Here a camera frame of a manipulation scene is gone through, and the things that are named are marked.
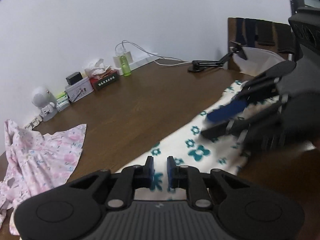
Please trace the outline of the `cream teal floral garment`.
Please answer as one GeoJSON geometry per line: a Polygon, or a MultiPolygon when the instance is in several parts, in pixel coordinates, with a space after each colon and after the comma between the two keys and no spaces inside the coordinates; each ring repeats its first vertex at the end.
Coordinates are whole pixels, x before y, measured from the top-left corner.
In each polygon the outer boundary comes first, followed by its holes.
{"type": "Polygon", "coordinates": [[[211,111],[227,105],[242,87],[236,80],[227,87],[221,98],[199,113],[189,123],[155,143],[147,152],[130,163],[143,165],[148,156],[153,157],[154,174],[150,188],[135,191],[135,200],[184,200],[186,192],[183,189],[169,187],[167,175],[167,157],[172,156],[176,165],[188,165],[208,173],[213,168],[219,168],[236,175],[245,166],[248,153],[243,153],[240,143],[232,135],[218,137],[212,140],[202,139],[200,131],[206,126],[206,116],[211,111]]]}

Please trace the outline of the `white storage bag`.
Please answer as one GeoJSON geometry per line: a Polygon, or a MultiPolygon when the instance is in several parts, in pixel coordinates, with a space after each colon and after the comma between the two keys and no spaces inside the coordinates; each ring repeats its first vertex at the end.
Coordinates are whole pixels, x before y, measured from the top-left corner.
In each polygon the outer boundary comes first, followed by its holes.
{"type": "Polygon", "coordinates": [[[241,73],[250,76],[257,76],[275,64],[285,61],[284,58],[269,50],[243,47],[243,51],[247,60],[242,59],[239,56],[240,54],[234,54],[233,61],[239,67],[241,73]]]}

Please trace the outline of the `brown wooden shelf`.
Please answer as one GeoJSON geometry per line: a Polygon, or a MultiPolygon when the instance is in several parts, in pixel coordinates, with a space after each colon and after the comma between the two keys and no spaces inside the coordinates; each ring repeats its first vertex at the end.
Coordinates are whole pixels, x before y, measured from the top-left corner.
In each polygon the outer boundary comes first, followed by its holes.
{"type": "MultiPolygon", "coordinates": [[[[237,42],[243,47],[272,51],[286,60],[293,60],[296,54],[296,41],[291,27],[285,23],[254,18],[228,18],[228,41],[237,42]]],[[[228,69],[240,72],[233,61],[228,69]]]]}

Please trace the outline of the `pink floral dress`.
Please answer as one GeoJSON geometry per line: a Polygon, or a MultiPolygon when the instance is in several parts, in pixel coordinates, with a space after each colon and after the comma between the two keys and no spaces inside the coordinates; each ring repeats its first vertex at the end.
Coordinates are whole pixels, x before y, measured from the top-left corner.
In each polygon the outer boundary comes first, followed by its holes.
{"type": "Polygon", "coordinates": [[[1,179],[1,221],[7,211],[66,183],[82,154],[86,124],[54,134],[21,128],[12,120],[4,123],[5,155],[8,162],[1,179]]]}

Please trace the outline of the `red black tissue box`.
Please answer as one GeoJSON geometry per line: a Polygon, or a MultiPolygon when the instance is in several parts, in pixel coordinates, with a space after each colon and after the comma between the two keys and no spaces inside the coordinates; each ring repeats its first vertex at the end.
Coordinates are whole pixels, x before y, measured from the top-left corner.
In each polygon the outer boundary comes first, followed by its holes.
{"type": "Polygon", "coordinates": [[[118,81],[119,73],[111,65],[105,64],[104,59],[98,59],[84,68],[86,76],[94,90],[99,91],[118,81]]]}

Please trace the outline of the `green white small box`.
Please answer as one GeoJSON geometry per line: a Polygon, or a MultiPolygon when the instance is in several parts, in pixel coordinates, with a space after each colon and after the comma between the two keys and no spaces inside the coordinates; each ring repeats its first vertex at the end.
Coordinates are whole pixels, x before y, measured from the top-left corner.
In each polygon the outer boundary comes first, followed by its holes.
{"type": "Polygon", "coordinates": [[[58,112],[63,111],[69,105],[70,105],[70,102],[66,92],[62,92],[56,96],[56,109],[58,112]]]}

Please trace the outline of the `white tin box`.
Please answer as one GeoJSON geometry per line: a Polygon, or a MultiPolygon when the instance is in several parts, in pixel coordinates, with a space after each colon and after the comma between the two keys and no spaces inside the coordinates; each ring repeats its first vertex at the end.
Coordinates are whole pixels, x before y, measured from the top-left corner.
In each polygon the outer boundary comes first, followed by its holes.
{"type": "Polygon", "coordinates": [[[77,102],[94,91],[89,78],[86,76],[74,85],[67,86],[65,92],[71,103],[77,102]]]}

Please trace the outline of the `green spray bottle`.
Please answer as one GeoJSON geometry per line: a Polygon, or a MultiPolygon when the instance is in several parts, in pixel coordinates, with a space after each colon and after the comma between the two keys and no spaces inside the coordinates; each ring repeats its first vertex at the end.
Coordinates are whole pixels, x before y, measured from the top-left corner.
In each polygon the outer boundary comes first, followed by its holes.
{"type": "Polygon", "coordinates": [[[125,49],[121,48],[121,50],[119,52],[119,61],[120,61],[120,64],[121,64],[121,69],[123,71],[123,75],[124,76],[130,76],[131,75],[131,69],[129,67],[129,63],[127,61],[125,53],[126,53],[125,49]]]}

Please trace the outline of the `white power strip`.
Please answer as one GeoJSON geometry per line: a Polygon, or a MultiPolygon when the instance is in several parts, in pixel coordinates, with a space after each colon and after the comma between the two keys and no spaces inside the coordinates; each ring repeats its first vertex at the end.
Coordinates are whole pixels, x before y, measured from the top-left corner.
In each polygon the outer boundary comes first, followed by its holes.
{"type": "MultiPolygon", "coordinates": [[[[140,68],[146,64],[149,64],[150,62],[153,62],[157,59],[159,59],[159,57],[157,57],[157,56],[140,57],[140,58],[135,59],[132,63],[129,63],[129,67],[130,67],[131,71],[133,71],[133,70],[140,68]]],[[[116,70],[120,76],[122,76],[123,71],[121,69],[120,61],[119,61],[118,57],[115,56],[113,58],[113,61],[114,61],[113,69],[116,70]]]]}

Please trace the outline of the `black small box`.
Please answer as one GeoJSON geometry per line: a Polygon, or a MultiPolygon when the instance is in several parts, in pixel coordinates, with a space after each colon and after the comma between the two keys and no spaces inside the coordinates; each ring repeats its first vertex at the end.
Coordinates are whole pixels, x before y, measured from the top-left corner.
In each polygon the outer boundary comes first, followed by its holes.
{"type": "Polygon", "coordinates": [[[73,74],[66,77],[66,81],[68,85],[72,86],[82,80],[83,77],[80,72],[74,72],[73,74]]]}

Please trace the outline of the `white charger plug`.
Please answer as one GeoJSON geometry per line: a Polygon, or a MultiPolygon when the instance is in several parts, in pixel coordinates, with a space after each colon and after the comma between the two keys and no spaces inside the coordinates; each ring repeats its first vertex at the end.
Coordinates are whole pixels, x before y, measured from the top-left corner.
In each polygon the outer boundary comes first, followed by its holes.
{"type": "MultiPolygon", "coordinates": [[[[124,53],[127,61],[128,61],[128,64],[132,64],[133,63],[133,58],[132,58],[132,55],[131,55],[131,52],[130,51],[127,51],[124,53]]],[[[117,68],[120,68],[121,67],[121,64],[120,64],[120,59],[119,59],[119,55],[116,55],[113,57],[113,61],[114,61],[114,64],[117,68]]]]}

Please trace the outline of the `white robot figurine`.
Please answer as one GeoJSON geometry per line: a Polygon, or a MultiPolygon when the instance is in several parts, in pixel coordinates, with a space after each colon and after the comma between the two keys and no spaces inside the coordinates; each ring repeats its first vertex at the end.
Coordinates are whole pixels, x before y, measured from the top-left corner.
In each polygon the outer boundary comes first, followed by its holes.
{"type": "Polygon", "coordinates": [[[46,87],[37,87],[33,90],[32,103],[40,110],[44,122],[57,114],[56,98],[46,87]]]}

